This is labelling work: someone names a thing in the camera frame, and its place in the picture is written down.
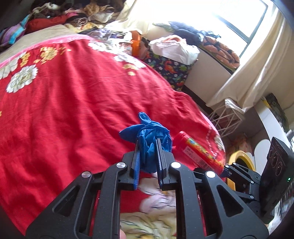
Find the left hand painted nails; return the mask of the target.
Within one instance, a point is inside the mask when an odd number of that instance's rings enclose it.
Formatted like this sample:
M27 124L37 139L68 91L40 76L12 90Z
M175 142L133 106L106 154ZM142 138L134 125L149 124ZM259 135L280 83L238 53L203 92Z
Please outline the left hand painted nails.
M122 230L120 230L120 239L126 239L126 238L127 238L126 234Z

